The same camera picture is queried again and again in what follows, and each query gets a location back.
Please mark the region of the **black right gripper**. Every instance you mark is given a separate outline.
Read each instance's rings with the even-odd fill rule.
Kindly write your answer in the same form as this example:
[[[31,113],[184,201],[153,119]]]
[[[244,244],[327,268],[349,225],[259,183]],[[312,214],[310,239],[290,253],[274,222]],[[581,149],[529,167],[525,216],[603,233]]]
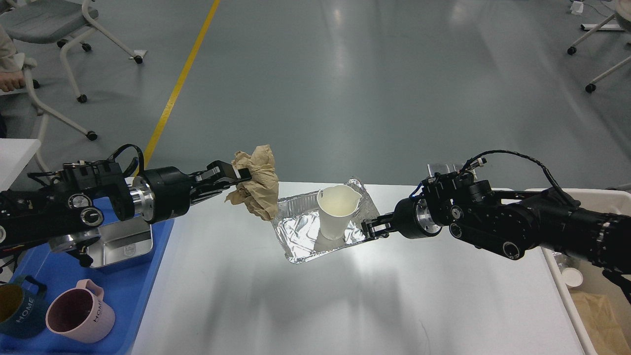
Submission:
[[[393,213],[363,220],[361,227],[365,228],[368,240],[388,238],[397,231],[409,240],[417,240],[437,236],[442,231],[442,226],[433,221],[426,200],[412,198],[399,201]]]

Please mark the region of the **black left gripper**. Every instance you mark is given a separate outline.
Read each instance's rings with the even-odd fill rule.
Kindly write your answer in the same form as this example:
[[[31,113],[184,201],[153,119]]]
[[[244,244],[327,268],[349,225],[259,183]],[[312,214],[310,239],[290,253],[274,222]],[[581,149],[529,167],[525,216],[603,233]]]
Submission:
[[[236,169],[230,163],[215,160],[205,170],[190,175],[174,167],[145,170],[133,179],[130,195],[134,214],[155,224],[185,215],[191,205],[250,180],[248,168]]]

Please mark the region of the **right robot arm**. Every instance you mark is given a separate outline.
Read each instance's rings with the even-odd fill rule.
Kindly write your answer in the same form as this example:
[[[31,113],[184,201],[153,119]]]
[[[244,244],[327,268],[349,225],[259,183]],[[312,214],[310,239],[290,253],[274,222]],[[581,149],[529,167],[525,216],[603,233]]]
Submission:
[[[363,221],[362,231],[370,240],[390,232],[414,240],[437,236],[448,227],[456,239],[510,260],[543,247],[602,268],[603,276],[629,298],[630,217],[584,209],[539,160],[516,151],[512,155],[542,169],[550,188],[493,190],[487,180],[475,178],[475,169],[491,154],[493,150],[483,151],[452,172],[431,173],[393,212]]]

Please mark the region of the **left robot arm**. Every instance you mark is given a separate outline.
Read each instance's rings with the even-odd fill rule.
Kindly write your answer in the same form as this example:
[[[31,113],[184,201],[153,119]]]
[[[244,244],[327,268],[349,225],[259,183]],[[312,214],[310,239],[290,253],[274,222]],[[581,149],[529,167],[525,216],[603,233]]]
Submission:
[[[105,220],[95,200],[107,198],[120,221],[140,216],[156,224],[185,215],[192,205],[251,180],[251,174],[221,160],[188,175],[173,166],[146,170],[142,149],[129,143],[106,159],[66,163],[29,178],[41,184],[38,191],[1,193],[1,256],[48,244],[90,267],[87,248]]]

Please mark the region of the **person's hand at left edge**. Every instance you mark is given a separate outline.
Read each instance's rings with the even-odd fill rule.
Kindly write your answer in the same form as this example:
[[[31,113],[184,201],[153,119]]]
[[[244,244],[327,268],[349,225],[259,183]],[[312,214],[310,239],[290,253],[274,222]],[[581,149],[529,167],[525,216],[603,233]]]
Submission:
[[[12,92],[26,86],[22,71],[0,72],[0,89],[2,92]]]

